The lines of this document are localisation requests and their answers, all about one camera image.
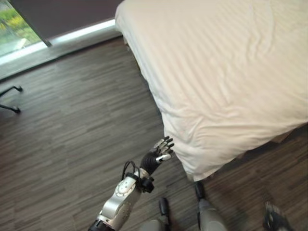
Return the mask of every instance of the bed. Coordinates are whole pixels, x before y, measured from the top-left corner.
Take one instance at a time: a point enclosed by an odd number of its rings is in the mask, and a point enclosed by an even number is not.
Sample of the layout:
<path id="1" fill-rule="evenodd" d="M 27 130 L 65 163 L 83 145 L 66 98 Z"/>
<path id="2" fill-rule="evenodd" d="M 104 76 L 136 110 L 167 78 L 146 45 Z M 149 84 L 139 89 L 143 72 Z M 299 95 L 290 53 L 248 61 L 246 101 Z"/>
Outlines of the bed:
<path id="1" fill-rule="evenodd" d="M 308 121 L 306 1 L 125 0 L 115 18 L 194 180 Z"/>

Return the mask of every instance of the robotic hand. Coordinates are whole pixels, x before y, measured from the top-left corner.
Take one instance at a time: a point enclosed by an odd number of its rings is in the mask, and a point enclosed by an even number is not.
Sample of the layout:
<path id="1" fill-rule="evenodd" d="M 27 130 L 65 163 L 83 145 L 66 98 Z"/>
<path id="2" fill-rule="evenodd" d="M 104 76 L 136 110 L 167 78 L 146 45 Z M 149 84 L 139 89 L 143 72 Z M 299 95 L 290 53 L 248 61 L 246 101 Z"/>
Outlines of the robotic hand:
<path id="1" fill-rule="evenodd" d="M 171 158 L 174 146 L 169 136 L 161 139 L 143 157 L 141 166 L 137 167 L 133 161 L 124 165 L 122 180 L 115 188 L 112 197 L 106 201 L 95 222 L 88 231 L 118 231 L 127 221 L 131 210 L 140 198 L 142 192 L 151 193 L 154 189 L 154 179 L 151 175 L 158 166 Z M 127 167 L 132 164 L 134 173 L 127 173 Z"/>

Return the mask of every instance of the dark wood laminate floor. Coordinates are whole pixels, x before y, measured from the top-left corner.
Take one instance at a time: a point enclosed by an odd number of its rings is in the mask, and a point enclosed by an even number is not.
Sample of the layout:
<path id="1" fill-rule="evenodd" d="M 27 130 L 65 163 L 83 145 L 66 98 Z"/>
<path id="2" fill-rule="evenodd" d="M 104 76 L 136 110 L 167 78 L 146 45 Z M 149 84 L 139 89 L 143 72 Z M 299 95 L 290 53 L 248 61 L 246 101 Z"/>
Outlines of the dark wood laminate floor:
<path id="1" fill-rule="evenodd" d="M 139 162 L 163 125 L 121 39 L 67 56 L 0 85 L 21 84 L 0 110 L 0 230 L 85 231 L 112 194 L 122 166 Z M 298 231 L 308 230 L 307 126 L 225 166 L 205 186 L 232 231 L 261 231 L 273 197 Z M 155 173 L 124 231 L 158 215 L 169 199 L 173 230 L 194 231 L 196 199 L 179 160 Z"/>

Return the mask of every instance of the window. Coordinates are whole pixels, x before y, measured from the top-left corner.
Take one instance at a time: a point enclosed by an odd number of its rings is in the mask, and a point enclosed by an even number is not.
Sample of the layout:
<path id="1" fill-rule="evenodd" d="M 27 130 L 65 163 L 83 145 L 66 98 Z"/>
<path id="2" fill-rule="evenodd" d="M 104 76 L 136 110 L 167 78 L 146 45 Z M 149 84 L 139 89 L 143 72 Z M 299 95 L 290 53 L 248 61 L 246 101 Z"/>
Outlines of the window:
<path id="1" fill-rule="evenodd" d="M 40 38 L 7 0 L 0 0 L 0 56 L 39 42 Z"/>

